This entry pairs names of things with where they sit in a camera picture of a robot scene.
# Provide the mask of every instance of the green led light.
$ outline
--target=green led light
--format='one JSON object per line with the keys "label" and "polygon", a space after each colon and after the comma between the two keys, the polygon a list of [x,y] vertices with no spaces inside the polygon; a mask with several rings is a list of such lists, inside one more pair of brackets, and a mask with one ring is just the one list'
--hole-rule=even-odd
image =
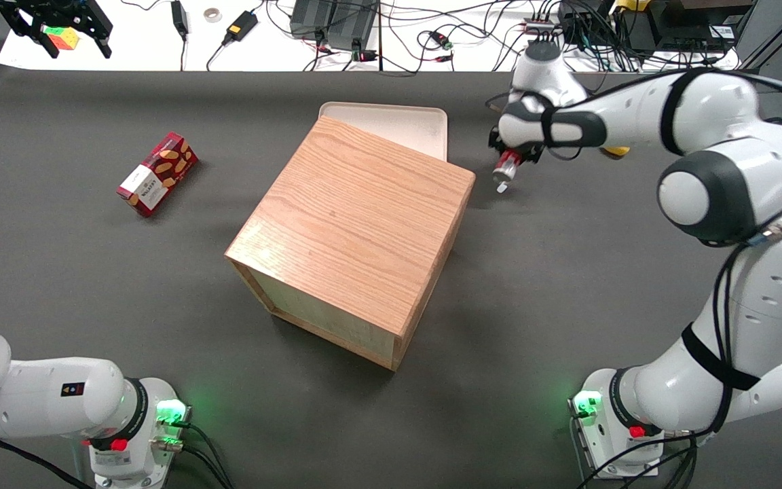
{"label": "green led light", "polygon": [[596,414],[596,409],[602,404],[602,394],[596,391],[581,391],[575,394],[572,403],[578,410],[578,415],[587,418]]}
{"label": "green led light", "polygon": [[186,405],[179,399],[159,401],[155,405],[155,419],[164,423],[183,421],[186,416]]}

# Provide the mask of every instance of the red snack box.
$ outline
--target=red snack box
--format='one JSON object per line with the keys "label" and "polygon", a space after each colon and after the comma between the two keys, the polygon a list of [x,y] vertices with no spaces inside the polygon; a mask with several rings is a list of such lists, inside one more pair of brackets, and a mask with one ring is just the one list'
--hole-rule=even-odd
{"label": "red snack box", "polygon": [[152,216],[197,161],[198,157],[186,139],[176,132],[169,132],[149,157],[121,183],[117,194],[138,214]]}

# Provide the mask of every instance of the red button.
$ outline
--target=red button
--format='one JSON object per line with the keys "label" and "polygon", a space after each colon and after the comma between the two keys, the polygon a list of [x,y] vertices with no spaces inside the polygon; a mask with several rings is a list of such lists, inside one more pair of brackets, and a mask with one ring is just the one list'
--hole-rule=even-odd
{"label": "red button", "polygon": [[127,439],[115,439],[111,442],[111,450],[114,452],[122,452],[128,446]]}

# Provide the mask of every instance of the white tray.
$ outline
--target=white tray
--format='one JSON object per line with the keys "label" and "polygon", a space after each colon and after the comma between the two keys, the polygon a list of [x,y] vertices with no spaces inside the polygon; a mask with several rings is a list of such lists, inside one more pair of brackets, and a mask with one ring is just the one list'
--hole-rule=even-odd
{"label": "white tray", "polygon": [[447,160],[448,115],[442,109],[327,102],[319,109],[319,115],[327,115],[398,145]]}

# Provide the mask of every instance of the wooden box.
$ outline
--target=wooden box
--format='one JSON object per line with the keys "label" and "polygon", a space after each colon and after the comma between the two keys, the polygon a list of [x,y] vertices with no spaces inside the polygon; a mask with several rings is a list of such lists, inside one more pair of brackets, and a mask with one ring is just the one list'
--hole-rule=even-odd
{"label": "wooden box", "polygon": [[225,256],[269,312],[396,371],[474,181],[320,117]]}

